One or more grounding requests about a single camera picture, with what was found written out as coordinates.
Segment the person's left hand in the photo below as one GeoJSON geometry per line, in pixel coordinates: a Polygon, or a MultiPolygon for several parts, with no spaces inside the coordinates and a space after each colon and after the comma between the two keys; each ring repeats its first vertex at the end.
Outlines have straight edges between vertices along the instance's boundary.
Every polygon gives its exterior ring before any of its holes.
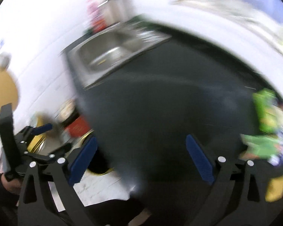
{"type": "Polygon", "coordinates": [[[3,187],[10,193],[19,195],[21,192],[22,187],[22,181],[19,179],[13,179],[11,181],[8,181],[5,177],[5,174],[3,173],[1,175],[1,183],[3,187]]]}

